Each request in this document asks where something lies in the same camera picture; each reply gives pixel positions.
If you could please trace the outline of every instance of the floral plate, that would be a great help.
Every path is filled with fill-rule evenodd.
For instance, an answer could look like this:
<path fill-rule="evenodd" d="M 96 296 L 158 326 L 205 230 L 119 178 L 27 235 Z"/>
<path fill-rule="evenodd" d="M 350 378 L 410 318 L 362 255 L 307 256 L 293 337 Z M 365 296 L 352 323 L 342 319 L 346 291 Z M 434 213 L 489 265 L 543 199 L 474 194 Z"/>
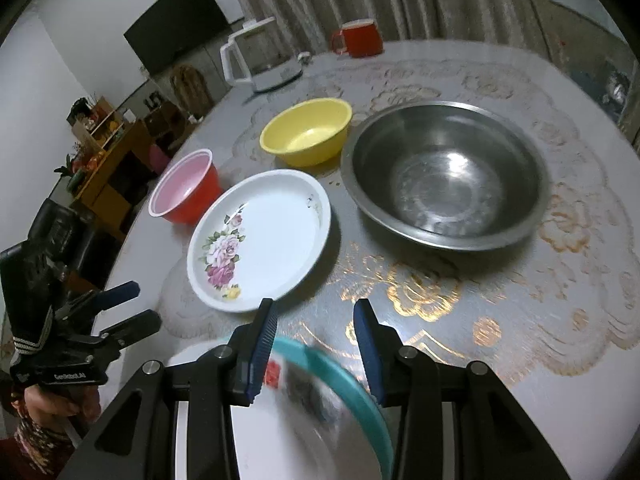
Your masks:
<path fill-rule="evenodd" d="M 195 344 L 168 366 L 196 360 L 225 339 Z M 178 405 L 175 478 L 186 478 L 188 402 Z M 262 390 L 231 407 L 242 480 L 388 479 L 393 448 L 380 410 L 358 381 L 322 352 L 276 338 Z"/>
<path fill-rule="evenodd" d="M 247 312 L 277 300 L 312 269 L 331 208 L 306 173 L 273 170 L 233 186 L 204 214 L 189 244 L 187 276 L 208 306 Z"/>

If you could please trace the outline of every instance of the yellow bowl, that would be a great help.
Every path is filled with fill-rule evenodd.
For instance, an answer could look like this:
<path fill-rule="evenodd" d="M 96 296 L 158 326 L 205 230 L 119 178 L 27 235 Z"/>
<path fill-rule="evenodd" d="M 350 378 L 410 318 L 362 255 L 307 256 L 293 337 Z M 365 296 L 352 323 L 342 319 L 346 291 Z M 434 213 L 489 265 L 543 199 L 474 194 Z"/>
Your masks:
<path fill-rule="evenodd" d="M 276 115 L 260 134 L 260 146 L 290 166 L 314 166 L 340 153 L 351 105 L 331 97 L 311 99 Z"/>

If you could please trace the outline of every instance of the screw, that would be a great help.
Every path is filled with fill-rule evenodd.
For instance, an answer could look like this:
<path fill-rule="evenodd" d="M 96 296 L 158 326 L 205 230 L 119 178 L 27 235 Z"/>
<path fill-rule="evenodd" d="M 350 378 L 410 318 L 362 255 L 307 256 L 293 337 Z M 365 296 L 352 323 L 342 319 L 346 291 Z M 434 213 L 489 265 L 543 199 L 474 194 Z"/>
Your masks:
<path fill-rule="evenodd" d="M 220 345 L 216 346 L 213 349 L 213 355 L 215 355 L 218 359 L 225 359 L 229 357 L 234 350 L 229 345 Z"/>
<path fill-rule="evenodd" d="M 147 375 L 153 375 L 160 369 L 158 361 L 147 361 L 142 365 L 142 371 Z"/>
<path fill-rule="evenodd" d="M 418 351 L 412 346 L 403 346 L 398 350 L 398 355 L 403 359 L 413 359 L 418 355 Z"/>
<path fill-rule="evenodd" d="M 484 375 L 489 371 L 489 367 L 481 361 L 472 362 L 470 368 L 474 375 Z"/>

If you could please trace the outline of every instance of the person's hand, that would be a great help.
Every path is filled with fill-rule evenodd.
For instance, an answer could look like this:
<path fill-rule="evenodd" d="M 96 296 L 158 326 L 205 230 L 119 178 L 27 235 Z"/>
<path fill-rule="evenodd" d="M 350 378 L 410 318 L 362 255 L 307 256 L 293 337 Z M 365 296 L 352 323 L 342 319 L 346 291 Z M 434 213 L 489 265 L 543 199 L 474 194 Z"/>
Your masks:
<path fill-rule="evenodd" d="M 81 415 L 88 422 L 93 422 L 100 416 L 100 396 L 97 386 L 78 388 L 79 399 L 73 402 L 43 390 L 37 384 L 24 390 L 24 406 L 37 425 L 63 433 L 58 417 Z"/>

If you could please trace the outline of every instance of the metal bowl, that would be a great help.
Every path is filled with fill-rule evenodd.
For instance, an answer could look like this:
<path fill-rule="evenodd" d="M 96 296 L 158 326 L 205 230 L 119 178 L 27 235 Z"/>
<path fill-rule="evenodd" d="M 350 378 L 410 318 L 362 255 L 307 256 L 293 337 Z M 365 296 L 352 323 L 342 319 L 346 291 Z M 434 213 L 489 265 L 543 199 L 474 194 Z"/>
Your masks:
<path fill-rule="evenodd" d="M 545 163 L 519 127 L 475 106 L 411 102 L 360 124 L 342 180 L 380 225 L 420 244 L 484 251 L 530 234 L 549 196 Z"/>

